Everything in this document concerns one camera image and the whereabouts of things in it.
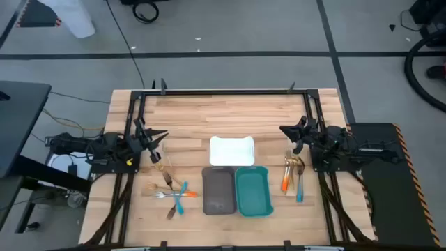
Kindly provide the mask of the teal plastic bin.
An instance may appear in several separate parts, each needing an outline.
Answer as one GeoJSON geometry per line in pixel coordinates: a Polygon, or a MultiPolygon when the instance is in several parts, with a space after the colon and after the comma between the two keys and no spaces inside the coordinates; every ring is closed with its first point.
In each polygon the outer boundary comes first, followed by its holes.
{"type": "Polygon", "coordinates": [[[263,166],[240,167],[235,172],[236,201],[246,218],[268,217],[274,211],[268,169],[263,166]]]}

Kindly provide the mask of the black hazard-striped platform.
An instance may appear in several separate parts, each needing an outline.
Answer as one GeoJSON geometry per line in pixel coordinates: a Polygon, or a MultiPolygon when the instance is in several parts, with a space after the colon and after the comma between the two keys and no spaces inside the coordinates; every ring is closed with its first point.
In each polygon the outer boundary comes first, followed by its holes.
{"type": "Polygon", "coordinates": [[[360,146],[385,146],[401,159],[394,164],[378,158],[361,168],[373,200],[372,224],[378,242],[440,247],[433,218],[399,126],[394,123],[351,123],[349,130],[360,146]]]}

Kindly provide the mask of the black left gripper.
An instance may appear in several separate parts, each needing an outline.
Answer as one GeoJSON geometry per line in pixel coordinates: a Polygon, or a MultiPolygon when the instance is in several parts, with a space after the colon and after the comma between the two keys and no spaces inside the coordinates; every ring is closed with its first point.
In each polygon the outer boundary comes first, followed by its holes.
{"type": "Polygon", "coordinates": [[[137,150],[148,150],[150,152],[150,159],[152,163],[158,163],[161,160],[160,154],[157,152],[159,143],[169,134],[167,130],[154,130],[152,128],[145,128],[145,120],[137,118],[134,121],[136,126],[134,139],[137,141],[137,150]]]}

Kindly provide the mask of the white sheet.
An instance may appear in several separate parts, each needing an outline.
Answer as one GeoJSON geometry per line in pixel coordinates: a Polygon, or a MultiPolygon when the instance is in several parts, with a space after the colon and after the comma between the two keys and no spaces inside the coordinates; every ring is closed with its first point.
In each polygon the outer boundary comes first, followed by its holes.
{"type": "Polygon", "coordinates": [[[68,166],[77,165],[77,177],[88,179],[91,173],[91,165],[86,162],[86,156],[83,153],[74,152],[69,154],[51,154],[47,165],[62,172],[68,173],[68,166]]]}

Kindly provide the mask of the black hazard-striped mat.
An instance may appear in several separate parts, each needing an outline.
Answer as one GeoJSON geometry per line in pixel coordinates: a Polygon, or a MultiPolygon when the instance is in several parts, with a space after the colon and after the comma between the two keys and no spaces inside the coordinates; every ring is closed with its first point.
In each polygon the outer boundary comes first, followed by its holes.
{"type": "Polygon", "coordinates": [[[17,20],[17,27],[58,27],[62,23],[56,13],[38,0],[27,0],[17,20]]]}

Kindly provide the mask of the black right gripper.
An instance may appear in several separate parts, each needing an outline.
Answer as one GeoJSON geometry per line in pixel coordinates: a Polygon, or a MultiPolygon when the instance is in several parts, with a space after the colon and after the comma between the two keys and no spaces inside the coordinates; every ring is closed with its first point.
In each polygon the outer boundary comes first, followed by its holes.
{"type": "Polygon", "coordinates": [[[296,125],[281,125],[279,129],[295,142],[294,154],[299,154],[304,144],[311,144],[318,134],[318,121],[302,116],[296,125]]]}

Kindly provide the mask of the person's shoe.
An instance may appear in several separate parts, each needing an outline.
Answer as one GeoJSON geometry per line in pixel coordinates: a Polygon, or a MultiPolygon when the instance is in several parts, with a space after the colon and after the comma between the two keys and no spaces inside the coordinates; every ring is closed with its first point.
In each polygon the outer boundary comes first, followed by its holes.
{"type": "Polygon", "coordinates": [[[429,79],[446,79],[446,66],[431,66],[426,70],[429,79]]]}

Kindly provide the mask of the black aluminium table frame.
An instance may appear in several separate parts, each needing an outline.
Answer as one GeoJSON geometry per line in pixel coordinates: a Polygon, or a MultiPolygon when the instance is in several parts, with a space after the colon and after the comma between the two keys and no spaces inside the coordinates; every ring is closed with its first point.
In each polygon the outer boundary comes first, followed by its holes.
{"type": "Polygon", "coordinates": [[[146,102],[131,99],[131,91],[115,90],[107,114],[105,130],[123,132],[128,115],[144,115],[149,128],[167,130],[160,143],[163,165],[179,181],[188,182],[194,192],[202,191],[202,170],[209,162],[211,137],[246,137],[254,140],[255,163],[268,170],[273,212],[264,218],[246,218],[239,213],[206,215],[200,197],[182,199],[184,214],[171,220],[167,213],[173,199],[143,195],[149,183],[163,184],[148,153],[141,157],[134,176],[132,197],[125,230],[128,246],[277,246],[328,244],[331,235],[325,220],[317,173],[312,169],[308,148],[301,158],[304,199],[295,200],[295,191],[282,192],[284,157],[292,143],[280,131],[306,114],[301,91],[167,91],[152,93],[146,102]]]}

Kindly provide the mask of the translucent grey plastic bin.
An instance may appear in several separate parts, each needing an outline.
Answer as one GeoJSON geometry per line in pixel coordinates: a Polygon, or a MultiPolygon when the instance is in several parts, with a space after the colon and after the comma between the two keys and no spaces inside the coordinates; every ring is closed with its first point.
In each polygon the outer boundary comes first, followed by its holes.
{"type": "Polygon", "coordinates": [[[236,212],[232,167],[205,167],[203,179],[203,212],[206,215],[230,215],[236,212]]]}

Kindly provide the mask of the dark grey desk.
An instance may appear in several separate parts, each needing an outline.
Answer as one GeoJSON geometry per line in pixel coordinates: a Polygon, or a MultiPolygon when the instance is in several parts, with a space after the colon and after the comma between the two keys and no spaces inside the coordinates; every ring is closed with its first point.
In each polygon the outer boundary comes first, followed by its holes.
{"type": "Polygon", "coordinates": [[[49,84],[0,80],[0,230],[27,178],[90,190],[87,180],[21,155],[51,89],[49,84]]]}

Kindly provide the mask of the white plastic bin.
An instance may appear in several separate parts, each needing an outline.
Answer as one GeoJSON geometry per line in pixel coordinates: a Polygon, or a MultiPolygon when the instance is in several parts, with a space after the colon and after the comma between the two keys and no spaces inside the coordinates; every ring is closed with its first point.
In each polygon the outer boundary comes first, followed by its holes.
{"type": "Polygon", "coordinates": [[[252,166],[255,162],[254,139],[210,138],[209,161],[212,166],[252,166]]]}

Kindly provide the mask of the black equipment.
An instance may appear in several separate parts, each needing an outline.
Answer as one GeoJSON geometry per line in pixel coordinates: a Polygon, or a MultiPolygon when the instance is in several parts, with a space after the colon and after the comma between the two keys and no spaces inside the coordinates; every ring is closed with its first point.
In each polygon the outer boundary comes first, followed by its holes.
{"type": "Polygon", "coordinates": [[[422,25],[419,33],[423,38],[445,30],[442,36],[428,42],[427,47],[446,47],[446,0],[416,0],[409,13],[416,24],[422,25]]]}

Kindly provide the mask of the clear plastic container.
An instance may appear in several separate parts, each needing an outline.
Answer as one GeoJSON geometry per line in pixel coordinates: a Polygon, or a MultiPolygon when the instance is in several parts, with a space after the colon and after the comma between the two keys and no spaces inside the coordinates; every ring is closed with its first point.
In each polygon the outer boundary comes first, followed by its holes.
{"type": "Polygon", "coordinates": [[[84,196],[81,194],[71,194],[67,197],[67,205],[70,208],[79,208],[84,204],[84,196]]]}

